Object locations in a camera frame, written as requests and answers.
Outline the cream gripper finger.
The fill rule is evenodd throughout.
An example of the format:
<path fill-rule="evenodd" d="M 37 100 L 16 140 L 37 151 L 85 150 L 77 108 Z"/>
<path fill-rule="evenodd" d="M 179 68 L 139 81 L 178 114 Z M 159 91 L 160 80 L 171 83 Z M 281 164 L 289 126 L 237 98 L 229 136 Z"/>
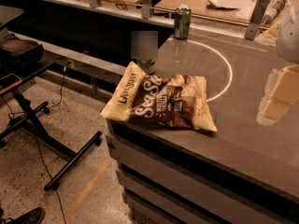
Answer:
<path fill-rule="evenodd" d="M 299 101 L 299 65 L 273 68 L 261 100 L 261 121 L 278 121 Z"/>

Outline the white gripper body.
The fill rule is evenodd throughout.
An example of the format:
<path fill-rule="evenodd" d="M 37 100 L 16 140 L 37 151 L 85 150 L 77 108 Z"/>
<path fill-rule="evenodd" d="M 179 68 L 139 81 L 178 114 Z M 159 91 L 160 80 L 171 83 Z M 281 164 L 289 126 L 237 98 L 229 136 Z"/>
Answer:
<path fill-rule="evenodd" d="M 282 18 L 276 40 L 278 56 L 299 63 L 299 2 Z"/>

